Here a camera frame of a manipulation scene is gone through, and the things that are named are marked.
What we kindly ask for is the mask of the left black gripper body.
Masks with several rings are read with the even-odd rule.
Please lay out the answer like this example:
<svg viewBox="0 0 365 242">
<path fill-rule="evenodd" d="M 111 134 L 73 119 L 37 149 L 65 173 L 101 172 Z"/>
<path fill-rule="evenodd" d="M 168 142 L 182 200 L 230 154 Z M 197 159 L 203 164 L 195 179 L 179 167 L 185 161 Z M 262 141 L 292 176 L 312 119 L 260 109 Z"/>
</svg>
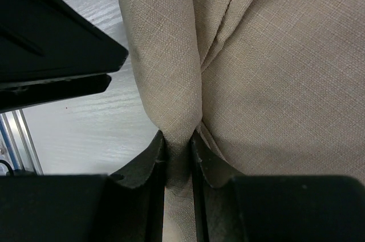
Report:
<svg viewBox="0 0 365 242">
<path fill-rule="evenodd" d="M 128 51 L 62 0 L 1 0 L 1 81 L 118 71 Z"/>
</svg>

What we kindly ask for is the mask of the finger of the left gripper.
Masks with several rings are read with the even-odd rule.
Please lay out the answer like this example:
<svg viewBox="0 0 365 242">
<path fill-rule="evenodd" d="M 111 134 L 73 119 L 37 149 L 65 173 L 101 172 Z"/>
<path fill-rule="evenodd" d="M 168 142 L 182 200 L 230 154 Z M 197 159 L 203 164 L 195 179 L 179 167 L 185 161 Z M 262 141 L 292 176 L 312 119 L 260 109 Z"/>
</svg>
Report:
<svg viewBox="0 0 365 242">
<path fill-rule="evenodd" d="M 85 78 L 34 84 L 1 91 L 1 113 L 40 104 L 105 92 L 112 78 L 95 75 Z"/>
</svg>

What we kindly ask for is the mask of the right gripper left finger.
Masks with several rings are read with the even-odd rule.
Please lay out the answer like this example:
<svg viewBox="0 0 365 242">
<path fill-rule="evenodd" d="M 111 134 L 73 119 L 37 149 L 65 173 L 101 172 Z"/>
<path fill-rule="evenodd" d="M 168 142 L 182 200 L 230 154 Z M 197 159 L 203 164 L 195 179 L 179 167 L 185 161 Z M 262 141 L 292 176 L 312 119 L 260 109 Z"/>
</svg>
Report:
<svg viewBox="0 0 365 242">
<path fill-rule="evenodd" d="M 165 168 L 163 134 L 110 175 L 1 177 L 2 241 L 161 241 Z"/>
</svg>

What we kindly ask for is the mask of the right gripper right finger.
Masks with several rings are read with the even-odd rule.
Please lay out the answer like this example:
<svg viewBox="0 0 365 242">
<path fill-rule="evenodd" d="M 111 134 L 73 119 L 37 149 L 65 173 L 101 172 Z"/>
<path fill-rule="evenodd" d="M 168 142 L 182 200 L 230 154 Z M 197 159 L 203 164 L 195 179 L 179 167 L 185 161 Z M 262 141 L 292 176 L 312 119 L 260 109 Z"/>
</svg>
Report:
<svg viewBox="0 0 365 242">
<path fill-rule="evenodd" d="M 339 175 L 244 175 L 190 139 L 198 241 L 363 241 L 364 186 Z"/>
</svg>

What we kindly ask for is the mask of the beige cloth napkin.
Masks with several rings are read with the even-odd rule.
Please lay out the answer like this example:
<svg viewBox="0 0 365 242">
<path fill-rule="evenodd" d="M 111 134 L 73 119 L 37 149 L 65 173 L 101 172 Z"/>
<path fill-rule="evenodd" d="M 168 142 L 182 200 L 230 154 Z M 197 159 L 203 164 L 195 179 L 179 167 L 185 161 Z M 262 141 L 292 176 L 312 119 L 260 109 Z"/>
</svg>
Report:
<svg viewBox="0 0 365 242">
<path fill-rule="evenodd" d="M 168 145 L 164 241 L 196 241 L 188 142 L 249 175 L 364 180 L 364 0 L 119 0 Z"/>
</svg>

